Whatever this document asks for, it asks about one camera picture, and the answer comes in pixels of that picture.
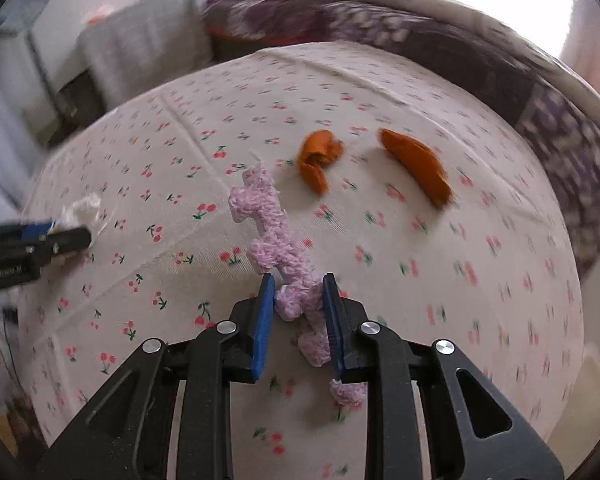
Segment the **white tissue wrapper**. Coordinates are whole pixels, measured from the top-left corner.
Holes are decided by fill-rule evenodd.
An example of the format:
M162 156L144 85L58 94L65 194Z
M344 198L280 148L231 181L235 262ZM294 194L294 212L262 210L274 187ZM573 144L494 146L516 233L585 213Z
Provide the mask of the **white tissue wrapper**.
M90 193L68 206L63 206L61 214L55 220L50 232L56 233L85 228L90 231L92 240L96 240L105 229L107 222L108 211L104 207L102 196L97 193Z

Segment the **pink foam strip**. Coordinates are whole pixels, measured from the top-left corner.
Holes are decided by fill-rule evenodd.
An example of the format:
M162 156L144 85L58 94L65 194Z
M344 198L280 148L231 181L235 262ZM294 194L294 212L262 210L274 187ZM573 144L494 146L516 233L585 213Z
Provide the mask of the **pink foam strip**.
M260 274L278 272L282 284L274 288L274 309L285 322L304 318L309 329L297 340L302 356L314 367L332 363L336 377L329 383L341 405L356 405L366 398L366 385L344 376L347 339L355 327L341 322L344 302L334 278L316 273L314 264L289 226L272 174L257 165L242 173L242 185L230 190L228 206L236 222L251 219L258 236L248 245L247 256Z

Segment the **orange peel piece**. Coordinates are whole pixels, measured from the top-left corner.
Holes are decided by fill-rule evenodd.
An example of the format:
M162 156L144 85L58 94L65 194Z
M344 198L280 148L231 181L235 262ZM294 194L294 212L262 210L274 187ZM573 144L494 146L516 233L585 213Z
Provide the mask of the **orange peel piece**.
M343 143L329 130L317 130L306 137L297 158L303 182L317 195L328 192L325 169L344 152Z
M443 209L452 202L453 192L437 154L419 140L382 128L380 143L412 175L432 206Z

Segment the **white plastic trash bin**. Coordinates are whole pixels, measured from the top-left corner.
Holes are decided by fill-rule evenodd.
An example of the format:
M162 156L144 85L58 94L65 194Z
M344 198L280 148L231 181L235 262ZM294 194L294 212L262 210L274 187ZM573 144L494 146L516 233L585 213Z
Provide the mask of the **white plastic trash bin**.
M600 352L595 344L583 351L580 372L548 446L569 477L600 440Z

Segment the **grey checked cushion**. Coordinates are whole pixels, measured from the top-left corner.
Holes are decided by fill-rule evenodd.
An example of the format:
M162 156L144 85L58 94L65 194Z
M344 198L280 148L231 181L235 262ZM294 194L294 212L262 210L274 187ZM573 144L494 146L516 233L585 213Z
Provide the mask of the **grey checked cushion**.
M212 62L207 0L140 0L86 26L76 40L108 110Z

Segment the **cherry print table cloth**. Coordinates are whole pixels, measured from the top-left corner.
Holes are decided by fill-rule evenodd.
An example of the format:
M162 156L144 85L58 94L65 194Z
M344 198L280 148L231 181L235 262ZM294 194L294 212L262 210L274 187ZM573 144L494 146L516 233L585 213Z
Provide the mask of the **cherry print table cloth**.
M432 206L382 146L386 128L426 144L452 202ZM324 195L300 177L306 137L343 143ZM455 84L351 44L266 49L151 90L55 152L27 215L56 218L97 193L105 229L19 298L21 379L53 444L147 338L179 342L255 292L252 220L228 196L268 168L292 232L320 273L399 335L449 338L542 439L576 380L583 316L556 194L524 138Z

